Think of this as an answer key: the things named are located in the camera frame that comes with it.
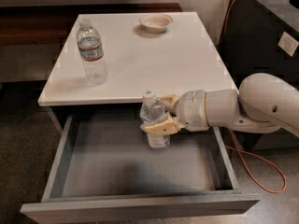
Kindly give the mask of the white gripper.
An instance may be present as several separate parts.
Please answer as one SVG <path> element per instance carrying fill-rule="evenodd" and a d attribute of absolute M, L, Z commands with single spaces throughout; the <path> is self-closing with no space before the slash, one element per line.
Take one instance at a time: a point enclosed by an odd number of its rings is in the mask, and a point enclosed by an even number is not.
<path fill-rule="evenodd" d="M 150 135 L 178 133 L 182 128 L 190 132 L 209 129 L 206 121 L 206 92 L 188 91 L 180 97 L 175 94 L 160 97 L 159 100 L 168 111 L 155 121 L 145 122 L 140 128 Z"/>

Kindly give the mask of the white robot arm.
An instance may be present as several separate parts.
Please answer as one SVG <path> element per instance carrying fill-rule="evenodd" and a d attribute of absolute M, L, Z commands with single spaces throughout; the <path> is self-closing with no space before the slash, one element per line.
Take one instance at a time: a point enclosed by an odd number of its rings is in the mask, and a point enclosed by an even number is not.
<path fill-rule="evenodd" d="M 141 126 L 148 134 L 225 127 L 243 133 L 284 129 L 299 136 L 299 90 L 270 74 L 246 77 L 237 90 L 188 91 L 161 99 L 166 113 Z"/>

